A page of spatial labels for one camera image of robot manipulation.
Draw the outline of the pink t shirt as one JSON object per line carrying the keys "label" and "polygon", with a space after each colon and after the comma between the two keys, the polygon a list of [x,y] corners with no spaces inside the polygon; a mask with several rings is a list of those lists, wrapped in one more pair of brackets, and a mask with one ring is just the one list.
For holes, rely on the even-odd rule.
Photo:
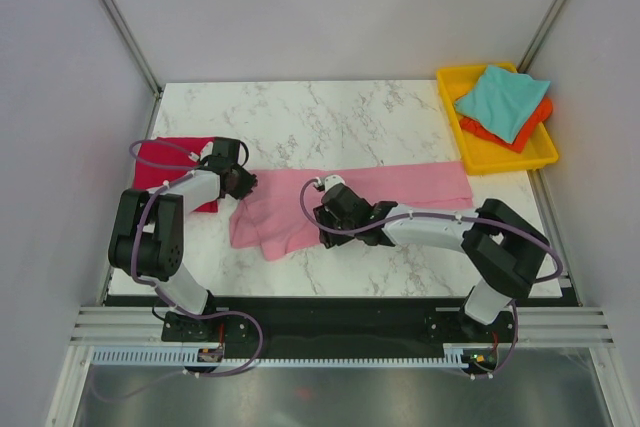
{"label": "pink t shirt", "polygon": [[[258,247],[268,261],[316,246],[319,230],[299,205],[303,184],[329,173],[316,169],[261,170],[253,192],[230,217],[231,247]],[[473,194],[460,162],[382,166],[337,172],[370,203],[396,201],[418,208],[469,209]]]}

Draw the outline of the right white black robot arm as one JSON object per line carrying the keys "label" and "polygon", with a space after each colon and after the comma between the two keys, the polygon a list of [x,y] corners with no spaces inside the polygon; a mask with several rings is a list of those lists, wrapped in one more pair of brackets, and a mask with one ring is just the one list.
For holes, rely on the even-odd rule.
{"label": "right white black robot arm", "polygon": [[480,275],[457,318],[469,340],[483,339],[510,302],[529,296],[551,254],[544,234],[498,199],[476,210],[429,210],[394,201],[371,204],[339,176],[313,186],[322,193],[320,205],[304,215],[328,249],[356,239],[368,246],[422,245],[466,255]]}

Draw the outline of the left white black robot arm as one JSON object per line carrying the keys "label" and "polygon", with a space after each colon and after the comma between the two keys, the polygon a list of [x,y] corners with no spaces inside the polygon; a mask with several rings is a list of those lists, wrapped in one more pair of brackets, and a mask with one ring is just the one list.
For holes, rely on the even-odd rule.
{"label": "left white black robot arm", "polygon": [[247,145],[233,138],[216,137],[202,154],[180,148],[183,165],[161,164],[138,155],[136,148],[165,139],[145,139],[131,144],[134,159],[148,167],[178,172],[147,189],[122,192],[108,246],[111,267],[135,283],[154,289],[158,297],[186,316],[185,329],[198,340],[208,340],[219,329],[214,296],[201,286],[183,262],[184,224],[199,207],[227,196],[242,200],[257,186],[257,176],[245,169]]}

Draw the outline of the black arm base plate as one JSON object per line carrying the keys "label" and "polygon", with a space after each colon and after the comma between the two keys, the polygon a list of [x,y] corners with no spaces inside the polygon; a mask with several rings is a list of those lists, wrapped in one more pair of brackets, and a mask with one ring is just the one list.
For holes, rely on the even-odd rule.
{"label": "black arm base plate", "polygon": [[222,342],[242,357],[263,353],[356,357],[438,354],[447,344],[492,347],[513,340],[509,311],[484,326],[462,315],[459,299],[217,297],[218,317],[195,320],[169,312],[165,342]]}

